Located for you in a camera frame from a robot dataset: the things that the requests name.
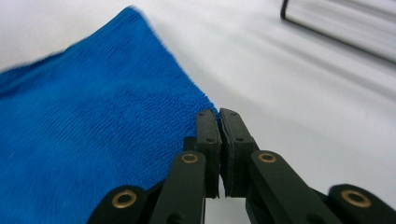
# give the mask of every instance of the microfiber cloth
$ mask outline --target microfiber cloth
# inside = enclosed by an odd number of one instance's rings
[[[0,222],[86,223],[112,189],[164,178],[213,104],[131,7],[0,74]]]

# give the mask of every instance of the white table surface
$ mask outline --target white table surface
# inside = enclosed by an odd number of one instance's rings
[[[215,105],[239,112],[310,187],[349,183],[396,208],[396,65],[281,21],[281,4],[2,0],[0,70],[65,49],[133,5]],[[249,223],[244,200],[207,200],[205,223]]]

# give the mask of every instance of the blue towel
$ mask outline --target blue towel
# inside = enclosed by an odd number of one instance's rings
[[[85,223],[111,189],[152,187],[205,108],[129,7],[64,52],[0,74],[0,222]]]

